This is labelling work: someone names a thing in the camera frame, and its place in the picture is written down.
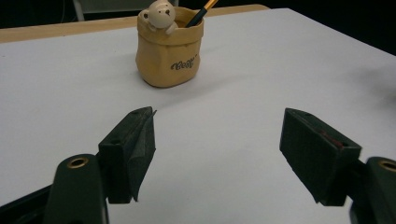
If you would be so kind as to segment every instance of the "pen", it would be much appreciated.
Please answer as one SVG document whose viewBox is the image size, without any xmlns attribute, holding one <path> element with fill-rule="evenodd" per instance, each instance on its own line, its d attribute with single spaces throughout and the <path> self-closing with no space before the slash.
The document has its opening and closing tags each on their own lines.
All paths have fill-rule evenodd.
<svg viewBox="0 0 396 224">
<path fill-rule="evenodd" d="M 197 14 L 187 23 L 186 28 L 189 28 L 191 26 L 194 26 L 198 24 L 198 22 L 204 17 L 206 12 L 212 8 L 219 0 L 209 0 L 206 5 L 199 10 Z"/>
</svg>

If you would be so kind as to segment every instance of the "pen holder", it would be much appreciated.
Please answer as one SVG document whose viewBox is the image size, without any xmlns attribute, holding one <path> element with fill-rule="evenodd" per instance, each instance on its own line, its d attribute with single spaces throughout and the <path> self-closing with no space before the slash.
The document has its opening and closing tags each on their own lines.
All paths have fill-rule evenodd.
<svg viewBox="0 0 396 224">
<path fill-rule="evenodd" d="M 136 65 L 141 77 L 151 86 L 173 87 L 195 76 L 201 59 L 201 39 L 204 20 L 196 26 L 185 27 L 195 15 L 193 10 L 175 7 L 178 27 L 168 35 L 165 29 L 152 31 L 149 23 L 137 17 L 138 47 Z"/>
</svg>

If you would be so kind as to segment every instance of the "bear figurine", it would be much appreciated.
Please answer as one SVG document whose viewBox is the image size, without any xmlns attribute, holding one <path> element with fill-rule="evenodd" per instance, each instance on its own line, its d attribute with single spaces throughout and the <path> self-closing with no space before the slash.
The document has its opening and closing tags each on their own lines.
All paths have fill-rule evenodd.
<svg viewBox="0 0 396 224">
<path fill-rule="evenodd" d="M 139 15 L 148 22 L 148 27 L 153 32 L 157 29 L 166 29 L 166 34 L 170 35 L 177 28 L 175 9 L 167 0 L 156 0 Z"/>
</svg>

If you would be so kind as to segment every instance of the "bear ear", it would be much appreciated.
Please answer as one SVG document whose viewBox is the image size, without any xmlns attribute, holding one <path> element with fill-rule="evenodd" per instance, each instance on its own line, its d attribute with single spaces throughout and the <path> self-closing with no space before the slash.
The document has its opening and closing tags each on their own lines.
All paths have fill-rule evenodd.
<svg viewBox="0 0 396 224">
<path fill-rule="evenodd" d="M 144 21 L 148 21 L 148 20 L 149 20 L 149 10 L 148 10 L 148 9 L 144 9 L 144 10 L 140 13 L 140 15 L 141 15 L 141 18 L 142 18 Z"/>
</svg>

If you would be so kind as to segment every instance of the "white table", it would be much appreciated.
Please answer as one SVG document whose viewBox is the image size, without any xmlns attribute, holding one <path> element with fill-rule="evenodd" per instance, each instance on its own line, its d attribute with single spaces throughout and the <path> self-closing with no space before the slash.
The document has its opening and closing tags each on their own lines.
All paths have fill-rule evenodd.
<svg viewBox="0 0 396 224">
<path fill-rule="evenodd" d="M 279 151 L 286 107 L 396 159 L 396 58 L 289 9 L 205 19 L 196 78 L 145 83 L 137 31 L 0 44 L 0 204 L 52 182 L 56 166 L 151 105 L 157 151 L 139 203 L 111 223 L 349 223 L 315 204 Z"/>
</svg>

